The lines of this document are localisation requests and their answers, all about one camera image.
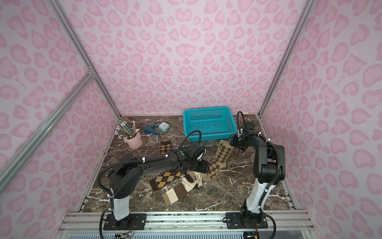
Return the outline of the beige green argyle sock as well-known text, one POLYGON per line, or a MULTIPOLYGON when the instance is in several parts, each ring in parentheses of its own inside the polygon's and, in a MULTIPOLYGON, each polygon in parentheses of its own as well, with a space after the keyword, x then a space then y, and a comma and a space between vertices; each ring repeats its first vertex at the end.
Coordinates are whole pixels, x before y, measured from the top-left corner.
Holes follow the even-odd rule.
POLYGON ((199 172, 187 171, 184 173, 182 184, 184 185, 185 189, 189 192, 195 187, 202 187, 203 179, 199 172))
POLYGON ((217 175, 226 167, 226 163, 233 151, 233 146, 225 140, 220 140, 214 159, 209 162, 208 173, 202 173, 202 179, 205 181, 214 180, 217 175))

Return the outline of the brown cream striped sock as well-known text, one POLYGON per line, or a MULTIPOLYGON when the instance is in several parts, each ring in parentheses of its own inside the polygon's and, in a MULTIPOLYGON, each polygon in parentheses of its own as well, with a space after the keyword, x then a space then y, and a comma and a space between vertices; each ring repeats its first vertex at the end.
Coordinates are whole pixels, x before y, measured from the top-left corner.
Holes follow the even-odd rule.
POLYGON ((183 178, 180 184, 176 185, 174 188, 171 188, 162 195, 166 206, 170 206, 180 199, 186 197, 188 193, 198 184, 199 183, 197 180, 194 182, 189 182, 186 178, 183 178))

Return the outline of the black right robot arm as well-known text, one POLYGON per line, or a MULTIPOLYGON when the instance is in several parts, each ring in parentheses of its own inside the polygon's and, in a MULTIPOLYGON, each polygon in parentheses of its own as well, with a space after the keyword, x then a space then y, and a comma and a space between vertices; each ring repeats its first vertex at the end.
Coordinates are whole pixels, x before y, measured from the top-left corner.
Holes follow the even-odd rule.
POLYGON ((255 183, 250 196, 241 207, 241 223, 249 227, 265 222, 265 202, 271 191, 284 180, 286 175, 285 148, 271 142, 262 132, 255 131, 255 124, 252 121, 246 121, 239 127, 230 145, 241 151, 246 151, 249 147, 255 149, 253 162, 255 183))

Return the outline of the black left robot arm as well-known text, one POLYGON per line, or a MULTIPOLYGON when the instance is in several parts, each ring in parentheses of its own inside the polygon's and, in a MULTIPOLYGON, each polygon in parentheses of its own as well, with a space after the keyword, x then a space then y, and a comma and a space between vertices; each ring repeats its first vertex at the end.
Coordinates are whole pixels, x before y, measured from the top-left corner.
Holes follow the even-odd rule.
POLYGON ((96 183, 110 198, 112 215, 116 221, 130 216, 130 195, 140 178, 166 170, 186 170, 199 173, 209 171, 209 163, 203 159, 206 149, 198 142, 186 148, 171 149, 167 154, 137 158, 132 154, 124 160, 100 171, 96 183))

